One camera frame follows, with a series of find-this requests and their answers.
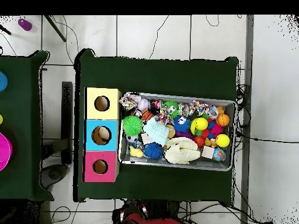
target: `yellow ball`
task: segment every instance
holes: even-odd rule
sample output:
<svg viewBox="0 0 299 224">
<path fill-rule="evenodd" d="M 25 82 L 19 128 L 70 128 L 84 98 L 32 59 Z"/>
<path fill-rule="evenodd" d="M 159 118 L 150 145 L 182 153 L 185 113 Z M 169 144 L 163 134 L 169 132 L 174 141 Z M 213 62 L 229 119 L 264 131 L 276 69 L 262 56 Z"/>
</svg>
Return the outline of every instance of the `yellow ball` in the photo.
<svg viewBox="0 0 299 224">
<path fill-rule="evenodd" d="M 208 127 L 208 121 L 205 118 L 196 118 L 195 128 L 203 131 Z"/>
<path fill-rule="evenodd" d="M 220 134 L 216 137 L 216 144 L 222 148 L 227 147 L 230 144 L 230 138 L 225 134 Z"/>
</svg>

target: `pink box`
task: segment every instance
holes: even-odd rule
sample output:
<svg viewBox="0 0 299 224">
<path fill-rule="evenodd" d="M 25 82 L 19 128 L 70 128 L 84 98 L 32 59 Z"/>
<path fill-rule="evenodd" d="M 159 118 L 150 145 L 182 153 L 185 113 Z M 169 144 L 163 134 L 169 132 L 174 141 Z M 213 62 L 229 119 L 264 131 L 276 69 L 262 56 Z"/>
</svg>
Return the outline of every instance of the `pink box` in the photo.
<svg viewBox="0 0 299 224">
<path fill-rule="evenodd" d="M 119 173 L 119 161 L 116 151 L 86 151 L 85 164 L 83 164 L 84 182 L 115 182 Z M 105 170 L 101 173 L 95 172 L 95 162 L 101 160 L 100 164 L 105 164 Z"/>
</svg>

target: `green table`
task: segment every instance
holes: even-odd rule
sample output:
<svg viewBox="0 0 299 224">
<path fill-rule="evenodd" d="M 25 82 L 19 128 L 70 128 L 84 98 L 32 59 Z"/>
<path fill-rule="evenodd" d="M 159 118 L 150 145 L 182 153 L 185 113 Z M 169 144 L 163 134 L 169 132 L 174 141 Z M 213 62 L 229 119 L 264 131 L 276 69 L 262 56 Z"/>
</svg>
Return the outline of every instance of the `green table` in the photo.
<svg viewBox="0 0 299 224">
<path fill-rule="evenodd" d="M 0 92 L 0 132 L 11 140 L 13 154 L 0 171 L 1 199 L 52 200 L 39 183 L 41 166 L 40 67 L 48 52 L 29 57 L 0 56 L 8 86 Z"/>
<path fill-rule="evenodd" d="M 191 61 L 95 58 L 83 49 L 76 57 L 74 200 L 140 198 L 220 200 L 231 205 L 232 170 L 208 171 L 121 164 L 115 183 L 83 183 L 84 88 L 235 100 L 237 58 Z"/>
</svg>

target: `yellow box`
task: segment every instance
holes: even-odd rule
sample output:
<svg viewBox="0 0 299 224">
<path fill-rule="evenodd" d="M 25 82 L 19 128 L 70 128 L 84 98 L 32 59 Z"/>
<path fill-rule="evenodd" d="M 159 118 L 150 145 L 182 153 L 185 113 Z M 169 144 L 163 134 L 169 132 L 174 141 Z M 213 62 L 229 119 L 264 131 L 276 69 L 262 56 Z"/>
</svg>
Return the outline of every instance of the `yellow box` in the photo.
<svg viewBox="0 0 299 224">
<path fill-rule="evenodd" d="M 87 119 L 119 119 L 119 99 L 121 98 L 121 93 L 118 89 L 87 87 L 85 97 Z"/>
</svg>

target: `stacked cubes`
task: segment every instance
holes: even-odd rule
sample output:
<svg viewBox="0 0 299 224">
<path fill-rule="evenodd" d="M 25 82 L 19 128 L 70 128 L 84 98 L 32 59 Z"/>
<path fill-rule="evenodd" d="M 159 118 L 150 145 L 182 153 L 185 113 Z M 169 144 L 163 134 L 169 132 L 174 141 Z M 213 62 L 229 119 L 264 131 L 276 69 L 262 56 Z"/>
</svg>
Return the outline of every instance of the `stacked cubes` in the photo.
<svg viewBox="0 0 299 224">
<path fill-rule="evenodd" d="M 115 182 L 119 173 L 117 89 L 85 88 L 83 182 Z"/>
</svg>

